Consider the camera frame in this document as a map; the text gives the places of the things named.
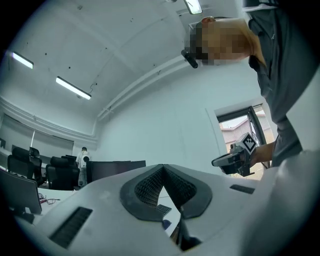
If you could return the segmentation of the white window blind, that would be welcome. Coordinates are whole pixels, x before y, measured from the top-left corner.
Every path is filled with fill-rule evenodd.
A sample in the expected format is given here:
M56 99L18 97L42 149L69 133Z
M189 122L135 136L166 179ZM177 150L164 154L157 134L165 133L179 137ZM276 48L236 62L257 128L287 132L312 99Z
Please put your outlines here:
M39 150L41 156L61 157L72 155L74 142L38 130L34 131L32 147Z
M9 152L15 147L28 150L31 146L34 130L19 121L4 115L0 127L0 139L5 141L5 149Z

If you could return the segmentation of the dark-framed window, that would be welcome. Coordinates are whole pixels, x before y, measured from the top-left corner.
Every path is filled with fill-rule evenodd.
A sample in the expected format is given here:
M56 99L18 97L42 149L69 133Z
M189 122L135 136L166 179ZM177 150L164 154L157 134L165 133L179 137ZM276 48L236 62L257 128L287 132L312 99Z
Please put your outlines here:
M261 105L221 115L217 119L227 153L230 152L231 145L247 133L254 138L257 146L269 144L275 140L266 113Z

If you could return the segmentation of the distant black monitor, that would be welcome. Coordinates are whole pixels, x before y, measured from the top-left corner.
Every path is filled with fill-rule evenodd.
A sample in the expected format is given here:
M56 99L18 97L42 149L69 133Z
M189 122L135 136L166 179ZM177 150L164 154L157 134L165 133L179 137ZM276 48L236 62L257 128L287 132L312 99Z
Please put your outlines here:
M77 165L77 163L76 163L77 157L76 156L64 155L64 156L61 156L61 158L62 159L66 159L70 166L76 166Z

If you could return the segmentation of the large black monitor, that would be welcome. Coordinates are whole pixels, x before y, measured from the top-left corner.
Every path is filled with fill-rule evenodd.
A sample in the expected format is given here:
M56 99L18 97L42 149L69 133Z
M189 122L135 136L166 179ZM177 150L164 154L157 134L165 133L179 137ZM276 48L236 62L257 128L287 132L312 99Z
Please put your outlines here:
M88 161L86 164L87 183L122 174L146 166L146 161Z

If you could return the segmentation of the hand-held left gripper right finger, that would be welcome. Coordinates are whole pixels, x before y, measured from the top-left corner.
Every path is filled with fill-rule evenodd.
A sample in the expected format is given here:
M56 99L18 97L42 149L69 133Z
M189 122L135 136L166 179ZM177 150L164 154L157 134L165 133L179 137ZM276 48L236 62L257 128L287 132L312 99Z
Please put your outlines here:
M241 213L257 181L163 166L164 188L180 212L177 245L163 256L245 256Z

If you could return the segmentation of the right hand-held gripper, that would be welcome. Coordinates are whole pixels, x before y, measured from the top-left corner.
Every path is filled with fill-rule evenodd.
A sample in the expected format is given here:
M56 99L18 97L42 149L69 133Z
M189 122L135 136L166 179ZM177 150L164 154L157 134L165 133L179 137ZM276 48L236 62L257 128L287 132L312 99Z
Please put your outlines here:
M250 164L256 146L255 139L247 132L230 145L229 153L213 159L211 164L220 167L226 175L250 176Z

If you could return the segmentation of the person's right forearm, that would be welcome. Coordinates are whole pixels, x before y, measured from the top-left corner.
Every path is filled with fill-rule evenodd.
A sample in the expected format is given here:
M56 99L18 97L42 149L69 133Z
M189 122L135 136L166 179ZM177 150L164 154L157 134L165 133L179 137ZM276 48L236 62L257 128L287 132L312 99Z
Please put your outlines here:
M272 160L275 142L263 144L254 149L250 156L250 167L257 163L264 163Z

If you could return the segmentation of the black keyboard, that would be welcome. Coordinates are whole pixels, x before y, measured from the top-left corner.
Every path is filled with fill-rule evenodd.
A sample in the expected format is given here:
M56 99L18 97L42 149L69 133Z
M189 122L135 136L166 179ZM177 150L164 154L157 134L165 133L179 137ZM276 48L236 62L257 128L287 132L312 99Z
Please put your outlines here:
M168 206L165 206L165 205L162 205L162 204L159 204L157 207L156 207L157 211L159 211L160 213L162 213L163 216L165 216L166 214L168 214L172 208L171 207L168 207Z

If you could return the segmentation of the black office chair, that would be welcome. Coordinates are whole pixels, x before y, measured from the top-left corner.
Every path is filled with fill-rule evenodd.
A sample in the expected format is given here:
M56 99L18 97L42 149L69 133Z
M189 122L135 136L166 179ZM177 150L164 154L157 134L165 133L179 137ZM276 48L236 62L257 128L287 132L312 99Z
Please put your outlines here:
M26 150L16 146L7 158L7 169L9 173L36 181L38 186L47 181L47 177L42 175L40 152L33 147Z
M75 164L69 164L66 158L53 156L45 167L50 190L78 190L80 170Z

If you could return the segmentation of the person's dark shirt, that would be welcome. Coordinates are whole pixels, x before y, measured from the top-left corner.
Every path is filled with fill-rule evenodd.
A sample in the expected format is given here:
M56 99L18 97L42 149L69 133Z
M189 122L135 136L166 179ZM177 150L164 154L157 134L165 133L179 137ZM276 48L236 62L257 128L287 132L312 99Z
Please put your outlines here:
M247 25L258 36L266 63L263 66L254 56L249 58L250 67L257 73L260 93L277 125L272 166L278 167L302 151L287 113L309 85L320 59L277 0L242 2Z

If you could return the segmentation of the grey-backed monitor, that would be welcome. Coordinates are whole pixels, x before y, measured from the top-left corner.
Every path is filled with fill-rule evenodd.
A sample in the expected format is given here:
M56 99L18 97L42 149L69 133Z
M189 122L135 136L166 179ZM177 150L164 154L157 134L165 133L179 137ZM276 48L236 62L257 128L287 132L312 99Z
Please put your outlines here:
M0 188L14 216L32 224L35 215L42 213L35 181L0 170Z

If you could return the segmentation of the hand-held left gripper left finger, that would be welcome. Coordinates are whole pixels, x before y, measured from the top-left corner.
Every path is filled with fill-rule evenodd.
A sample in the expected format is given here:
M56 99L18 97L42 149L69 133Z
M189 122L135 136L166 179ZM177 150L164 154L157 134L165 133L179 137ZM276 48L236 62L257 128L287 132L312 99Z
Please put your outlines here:
M162 224L138 220L120 201L124 183L150 170L142 167L88 184L60 202L37 224L52 256L178 256L180 249L168 237ZM68 248L50 236L79 207L91 214Z

